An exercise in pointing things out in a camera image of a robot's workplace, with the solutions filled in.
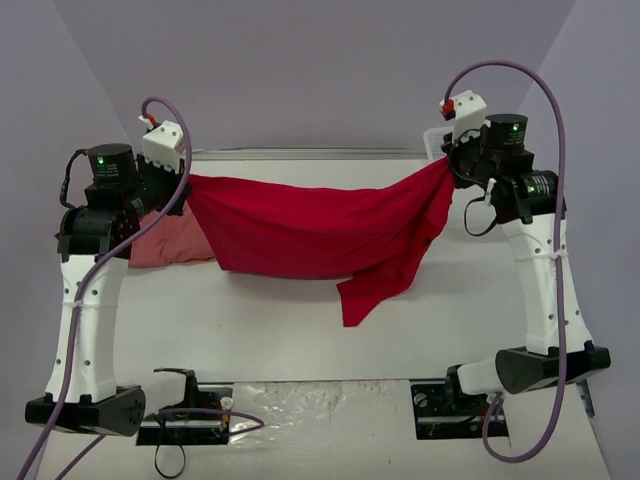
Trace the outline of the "red t-shirt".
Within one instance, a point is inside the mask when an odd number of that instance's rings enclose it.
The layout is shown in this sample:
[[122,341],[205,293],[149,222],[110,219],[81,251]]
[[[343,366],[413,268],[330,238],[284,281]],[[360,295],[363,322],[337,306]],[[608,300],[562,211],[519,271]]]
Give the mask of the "red t-shirt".
[[223,270],[335,279],[347,328],[412,285],[447,223],[454,194],[444,159],[384,188],[201,175],[189,183],[189,207]]

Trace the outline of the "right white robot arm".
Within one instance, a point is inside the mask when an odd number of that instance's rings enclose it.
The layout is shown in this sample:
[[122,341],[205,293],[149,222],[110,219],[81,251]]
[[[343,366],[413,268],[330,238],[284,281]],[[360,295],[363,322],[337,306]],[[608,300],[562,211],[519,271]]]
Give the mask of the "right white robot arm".
[[494,114],[458,120],[442,147],[458,188],[484,191],[511,247],[524,294],[526,340],[494,358],[448,369],[446,406],[465,413],[481,394],[549,388],[559,377],[578,383],[611,365],[583,320],[566,246],[566,204],[558,175],[537,170],[524,146],[526,117]]

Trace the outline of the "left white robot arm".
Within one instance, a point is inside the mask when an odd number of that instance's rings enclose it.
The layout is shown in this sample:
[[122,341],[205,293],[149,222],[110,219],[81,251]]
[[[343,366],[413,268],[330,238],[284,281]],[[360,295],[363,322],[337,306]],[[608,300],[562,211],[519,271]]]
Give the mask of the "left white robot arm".
[[142,220],[179,215],[190,193],[180,147],[134,153],[128,144],[84,150],[92,171],[85,204],[68,205],[56,236],[63,276],[58,349],[42,397],[25,420],[47,430],[134,435],[154,412],[143,386],[120,386],[114,373],[118,302]]

